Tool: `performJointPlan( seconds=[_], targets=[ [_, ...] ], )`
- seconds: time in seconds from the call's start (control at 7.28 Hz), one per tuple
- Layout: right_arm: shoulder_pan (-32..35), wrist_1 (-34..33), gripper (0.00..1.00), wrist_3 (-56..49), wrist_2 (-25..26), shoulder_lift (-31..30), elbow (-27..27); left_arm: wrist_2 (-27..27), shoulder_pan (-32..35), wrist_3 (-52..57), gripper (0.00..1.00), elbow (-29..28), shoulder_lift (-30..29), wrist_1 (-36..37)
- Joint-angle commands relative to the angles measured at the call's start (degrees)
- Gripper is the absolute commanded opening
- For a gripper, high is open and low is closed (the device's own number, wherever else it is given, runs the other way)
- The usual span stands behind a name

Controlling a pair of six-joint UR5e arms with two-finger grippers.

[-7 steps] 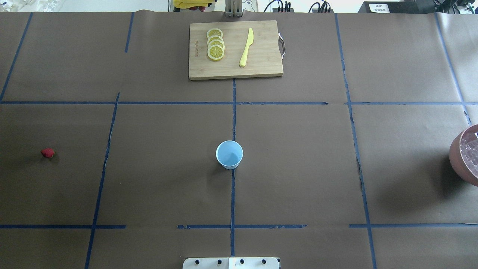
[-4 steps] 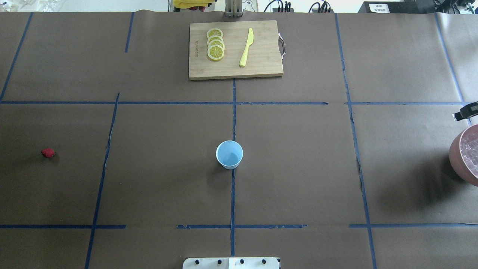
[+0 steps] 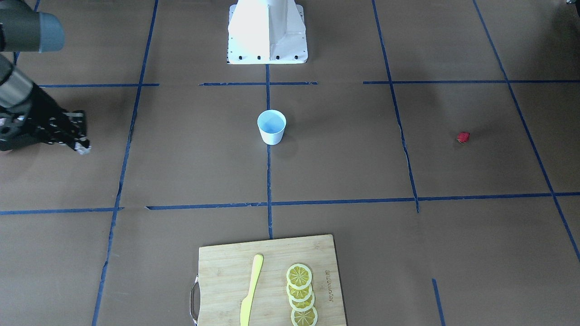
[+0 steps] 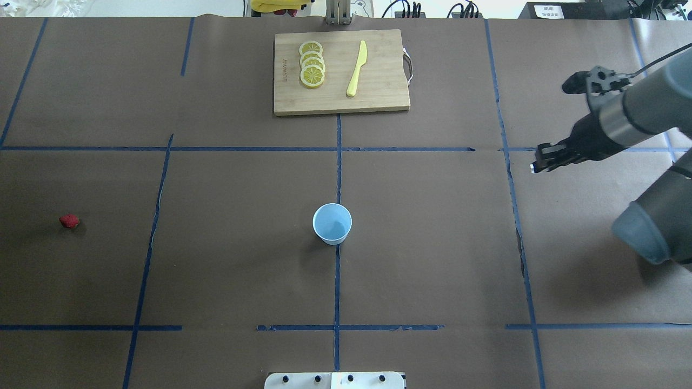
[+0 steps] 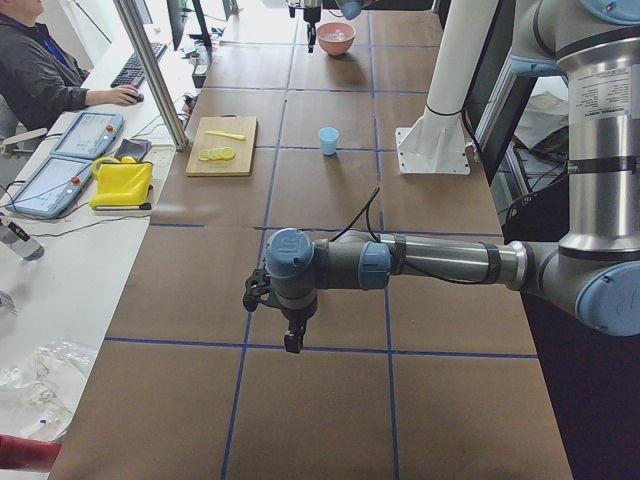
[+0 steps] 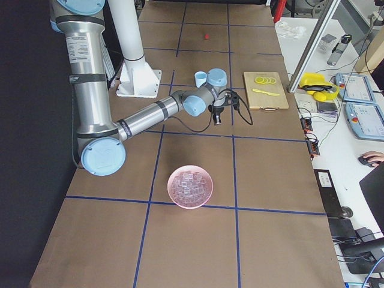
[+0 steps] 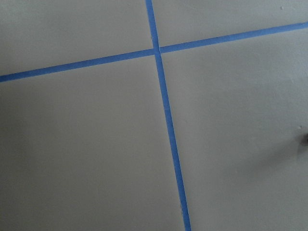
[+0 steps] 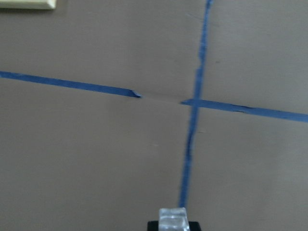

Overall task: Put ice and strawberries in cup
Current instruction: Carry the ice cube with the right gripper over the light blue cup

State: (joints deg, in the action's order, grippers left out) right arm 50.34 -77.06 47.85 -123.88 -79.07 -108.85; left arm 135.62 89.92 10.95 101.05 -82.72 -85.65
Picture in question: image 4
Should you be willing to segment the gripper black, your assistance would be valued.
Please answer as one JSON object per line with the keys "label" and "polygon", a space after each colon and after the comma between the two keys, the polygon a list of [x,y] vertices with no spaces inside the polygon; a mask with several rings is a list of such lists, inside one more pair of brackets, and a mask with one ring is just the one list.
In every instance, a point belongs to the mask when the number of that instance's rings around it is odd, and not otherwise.
{"label": "gripper black", "polygon": [[605,134],[597,116],[590,113],[574,124],[568,138],[562,142],[537,145],[531,172],[549,172],[586,160],[600,162],[614,154],[615,143]]}

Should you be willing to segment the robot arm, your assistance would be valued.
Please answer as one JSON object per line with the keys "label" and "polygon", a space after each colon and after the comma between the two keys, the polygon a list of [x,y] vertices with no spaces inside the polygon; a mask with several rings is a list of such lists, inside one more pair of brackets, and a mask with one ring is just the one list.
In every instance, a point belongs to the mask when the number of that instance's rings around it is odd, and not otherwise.
{"label": "robot arm", "polygon": [[[534,174],[581,162],[600,162],[653,136],[691,131],[690,49],[660,58],[662,67],[633,82],[638,73],[595,66],[572,74],[566,94],[585,95],[589,112],[568,138],[539,144]],[[651,264],[691,259],[691,155],[686,152],[613,222],[612,232]]]}

